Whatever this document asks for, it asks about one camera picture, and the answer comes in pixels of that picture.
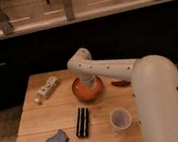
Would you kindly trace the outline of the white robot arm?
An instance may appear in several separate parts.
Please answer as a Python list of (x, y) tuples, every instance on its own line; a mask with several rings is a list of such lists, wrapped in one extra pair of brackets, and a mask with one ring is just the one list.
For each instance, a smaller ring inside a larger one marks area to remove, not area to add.
[(178, 142), (178, 70), (170, 59), (152, 54), (139, 59), (93, 60), (81, 48), (67, 66), (88, 87), (98, 76), (131, 82), (143, 142)]

